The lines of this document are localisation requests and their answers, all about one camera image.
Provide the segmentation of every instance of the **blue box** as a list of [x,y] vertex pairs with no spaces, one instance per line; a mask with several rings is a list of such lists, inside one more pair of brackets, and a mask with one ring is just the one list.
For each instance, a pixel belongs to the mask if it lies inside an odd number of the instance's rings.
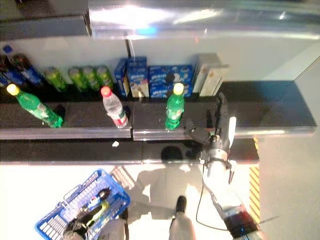
[[146,56],[133,56],[128,58],[128,64],[131,63],[142,63],[144,66],[147,66],[147,57]]
[[118,65],[114,69],[115,80],[118,85],[119,92],[122,96],[128,96],[130,92],[130,86],[126,74],[128,60],[121,58]]
[[193,68],[191,65],[159,65],[150,66],[148,74],[150,84],[153,83],[188,83],[193,80]]
[[[150,97],[151,98],[168,98],[174,93],[175,83],[162,83],[162,84],[150,84]],[[193,91],[193,85],[183,83],[184,90],[183,96],[190,97]]]
[[167,98],[176,83],[184,85],[183,96],[190,97],[193,90],[191,65],[155,65],[148,68],[151,98]]
[[149,97],[147,57],[128,58],[127,76],[132,97]]

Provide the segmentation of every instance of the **clear plastic bottle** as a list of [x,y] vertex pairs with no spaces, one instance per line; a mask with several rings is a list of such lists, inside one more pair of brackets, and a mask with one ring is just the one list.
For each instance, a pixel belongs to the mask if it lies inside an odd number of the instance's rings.
[[112,118],[116,127],[122,129],[128,124],[128,118],[122,107],[121,101],[113,94],[108,86],[101,88],[101,94],[103,96],[103,105],[107,114]]

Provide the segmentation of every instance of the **blue shopping basket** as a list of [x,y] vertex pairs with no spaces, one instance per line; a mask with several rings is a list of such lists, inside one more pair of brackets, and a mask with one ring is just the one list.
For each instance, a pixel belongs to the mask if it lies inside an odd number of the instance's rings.
[[99,191],[110,188],[107,199],[109,209],[89,228],[88,240],[96,240],[102,227],[121,214],[130,204],[125,190],[104,170],[96,170],[83,184],[76,186],[64,196],[55,209],[38,221],[36,231],[47,240],[61,240],[68,222],[73,220],[79,209],[88,203]]

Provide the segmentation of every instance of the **floor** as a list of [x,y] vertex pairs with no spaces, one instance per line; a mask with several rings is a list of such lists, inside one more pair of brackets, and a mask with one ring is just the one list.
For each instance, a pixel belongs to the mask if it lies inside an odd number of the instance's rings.
[[[34,225],[62,201],[64,194],[84,182],[90,174],[114,166],[29,166],[0,167],[1,239],[42,239]],[[232,239],[229,232],[217,231],[196,223],[196,210],[201,191],[200,165],[127,165],[133,180],[130,189],[129,234],[131,240],[169,238],[169,227],[179,195],[187,197],[185,214],[194,223],[197,239]],[[231,187],[249,205],[249,166],[239,165]],[[19,231],[16,231],[19,216]],[[204,191],[198,219],[205,224],[225,228]]]
[[[320,58],[296,83],[320,125]],[[261,225],[272,240],[320,236],[320,129],[312,137],[260,139]]]

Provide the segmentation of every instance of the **leg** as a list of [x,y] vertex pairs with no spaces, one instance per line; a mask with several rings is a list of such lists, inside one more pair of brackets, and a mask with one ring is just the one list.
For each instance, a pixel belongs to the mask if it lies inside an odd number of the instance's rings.
[[176,203],[175,218],[171,222],[169,240],[195,240],[196,233],[191,220],[185,215],[187,199],[180,196]]

